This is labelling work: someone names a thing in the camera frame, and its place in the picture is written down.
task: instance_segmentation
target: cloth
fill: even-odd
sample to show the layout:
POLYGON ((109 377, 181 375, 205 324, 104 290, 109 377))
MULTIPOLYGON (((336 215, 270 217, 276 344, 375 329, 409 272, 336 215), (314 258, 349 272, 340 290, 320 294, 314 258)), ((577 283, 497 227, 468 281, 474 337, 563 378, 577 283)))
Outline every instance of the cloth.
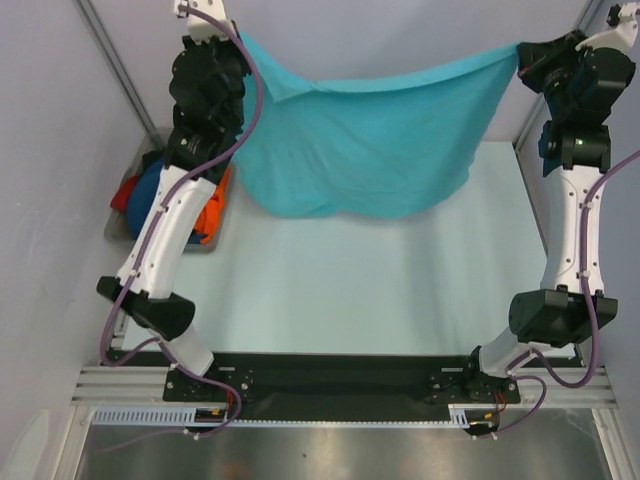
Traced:
POLYGON ((200 212, 196 224, 193 226, 194 232, 202 236, 200 243, 209 243, 213 235, 218 231, 222 211, 226 206, 225 193, 229 185, 230 175, 231 167, 227 167, 222 176, 222 180, 220 180, 220 184, 216 187, 216 191, 213 192, 213 195, 202 209, 202 212, 200 212))
MULTIPOLYGON (((517 64, 509 45, 396 77, 308 81, 242 39, 265 101, 233 162, 249 195, 282 217, 394 218, 446 199, 467 180, 517 64)), ((245 84, 248 121, 256 92, 245 84)))
POLYGON ((139 178, 140 175, 134 175, 133 177, 128 178, 127 181, 122 184, 120 189, 113 196, 109 206, 114 210, 117 210, 118 212, 125 212, 127 210, 129 197, 131 196, 136 183, 138 183, 139 178))
MULTIPOLYGON (((159 159, 150 165, 140 176, 129 196, 125 218, 129 233, 134 239, 137 239, 140 235, 153 204, 163 166, 163 159, 159 159)), ((225 170, 220 184, 216 186, 215 192, 200 212, 193 227, 193 233, 187 243, 207 244, 220 228, 220 219, 225 207, 225 193, 229 184, 230 172, 231 168, 225 170)))

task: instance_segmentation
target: orange cloth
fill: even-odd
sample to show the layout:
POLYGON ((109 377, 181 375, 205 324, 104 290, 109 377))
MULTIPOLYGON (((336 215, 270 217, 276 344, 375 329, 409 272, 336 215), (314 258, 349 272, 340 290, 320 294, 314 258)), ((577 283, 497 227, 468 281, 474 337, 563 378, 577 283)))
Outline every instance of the orange cloth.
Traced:
POLYGON ((231 167, 227 167, 220 184, 216 187, 216 191, 204 206, 202 212, 200 212, 200 216, 193 227, 198 235, 206 235, 205 238, 200 240, 201 244, 209 243, 220 226, 220 218, 225 206, 224 194, 229 185, 230 174, 231 167))

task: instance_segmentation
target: white wall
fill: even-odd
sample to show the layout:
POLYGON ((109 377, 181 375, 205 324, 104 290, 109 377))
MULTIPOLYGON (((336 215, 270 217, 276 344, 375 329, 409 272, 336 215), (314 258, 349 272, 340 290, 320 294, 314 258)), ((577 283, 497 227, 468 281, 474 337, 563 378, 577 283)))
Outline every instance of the white wall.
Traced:
MULTIPOLYGON (((605 2, 598 11, 597 21, 590 34, 604 28, 609 7, 617 3, 605 2)), ((628 54, 640 62, 640 42, 628 54)), ((617 163, 640 149, 640 74, 623 93, 612 109, 609 125, 612 141, 612 161, 617 163)), ((542 124, 549 118, 545 107, 538 118, 520 159, 525 174, 533 186, 531 196, 538 205, 543 231, 548 234, 549 203, 542 180, 542 160, 538 157, 538 138, 542 124)), ((618 317, 602 330, 603 361, 609 373, 616 399, 635 445, 640 446, 640 160, 622 170, 606 185, 602 197, 600 223, 600 263, 606 294, 620 302, 618 317)))
MULTIPOLYGON (((158 126, 185 22, 169 0, 93 0, 158 126)), ((376 77, 432 67, 571 30, 588 0, 226 0, 227 14, 290 71, 310 79, 376 77)), ((486 138, 515 140, 535 95, 515 80, 486 138)))
POLYGON ((123 257, 102 229, 142 131, 70 0, 0 2, 0 31, 0 471, 44 408, 43 478, 96 358, 96 280, 123 257))

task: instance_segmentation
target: white tabletop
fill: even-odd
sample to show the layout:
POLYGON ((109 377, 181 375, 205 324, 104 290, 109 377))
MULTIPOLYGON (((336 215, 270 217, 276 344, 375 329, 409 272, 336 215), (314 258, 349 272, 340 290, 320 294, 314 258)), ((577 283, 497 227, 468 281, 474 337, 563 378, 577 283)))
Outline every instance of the white tabletop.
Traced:
MULTIPOLYGON (((183 255, 174 288, 213 351, 468 354, 546 261, 506 142, 482 143, 464 187, 402 220, 274 218, 237 183, 227 208, 216 250, 183 255)), ((130 322, 123 348, 145 338, 130 322)))

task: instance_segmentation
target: blue fabric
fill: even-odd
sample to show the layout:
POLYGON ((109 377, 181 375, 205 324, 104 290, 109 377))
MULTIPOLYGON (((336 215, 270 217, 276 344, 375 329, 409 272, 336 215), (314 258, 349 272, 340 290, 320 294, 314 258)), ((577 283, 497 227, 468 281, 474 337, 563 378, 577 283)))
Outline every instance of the blue fabric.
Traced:
MULTIPOLYGON (((509 45, 408 75, 312 82, 242 38, 266 88, 234 163, 251 197, 283 217, 393 218, 446 199, 467 180, 517 63, 509 45)), ((249 122, 256 92, 245 84, 249 122)))

